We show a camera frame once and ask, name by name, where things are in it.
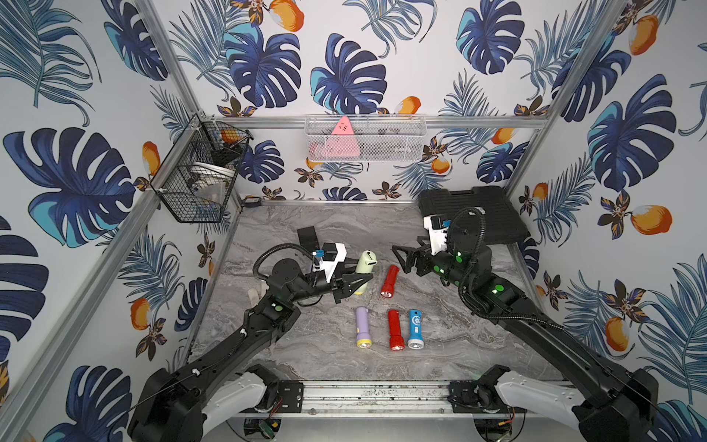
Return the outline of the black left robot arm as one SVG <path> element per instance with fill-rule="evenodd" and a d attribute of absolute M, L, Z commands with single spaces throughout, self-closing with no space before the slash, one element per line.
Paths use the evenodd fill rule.
<path fill-rule="evenodd" d="M 372 274 L 346 271 L 333 276 L 319 270 L 303 274 L 293 259 L 283 259 L 265 276 L 268 289 L 248 309 L 243 324 L 228 338 L 188 365 L 155 372 L 145 383 L 127 428 L 132 441 L 200 441 L 242 411 L 269 411 L 277 402 L 279 379 L 263 366 L 246 364 L 289 332 L 306 298 L 349 298 Z"/>

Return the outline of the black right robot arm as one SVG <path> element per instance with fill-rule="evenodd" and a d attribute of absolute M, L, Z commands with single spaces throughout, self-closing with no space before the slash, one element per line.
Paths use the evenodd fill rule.
<path fill-rule="evenodd" d="M 586 441 L 640 441 L 657 417 L 658 382 L 644 369 L 629 371 L 572 337 L 525 293 L 492 270 L 492 252 L 438 252 L 394 246 L 401 270 L 435 274 L 457 289 L 475 316 L 501 326 L 557 368 L 569 386 L 523 377 L 496 365 L 453 404 L 466 409 L 522 409 L 578 431 Z"/>

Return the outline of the green flashlight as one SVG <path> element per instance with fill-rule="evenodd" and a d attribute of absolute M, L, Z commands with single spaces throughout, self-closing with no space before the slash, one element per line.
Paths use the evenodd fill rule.
<path fill-rule="evenodd" d="M 372 252 L 371 250 L 365 250 L 357 263 L 356 270 L 357 274 L 373 274 L 373 271 L 377 265 L 377 255 L 375 252 Z M 364 295 L 366 293 L 367 289 L 367 282 L 363 283 L 361 287 L 359 287 L 356 291 L 355 294 L 357 296 Z"/>

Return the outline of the red flashlight front row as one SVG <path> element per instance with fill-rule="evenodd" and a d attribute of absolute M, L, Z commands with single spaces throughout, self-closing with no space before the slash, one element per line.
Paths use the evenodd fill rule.
<path fill-rule="evenodd" d="M 390 349 L 401 351 L 405 348 L 405 340 L 401 334 L 400 313 L 397 309 L 388 311 L 388 330 L 390 331 Z"/>

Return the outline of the purple flashlight front row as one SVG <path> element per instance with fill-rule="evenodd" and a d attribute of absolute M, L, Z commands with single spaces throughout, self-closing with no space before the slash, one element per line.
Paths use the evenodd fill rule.
<path fill-rule="evenodd" d="M 366 307 L 358 307 L 355 310 L 355 316 L 356 345 L 358 348 L 370 348 L 372 346 L 372 337 L 368 323 L 368 309 Z"/>

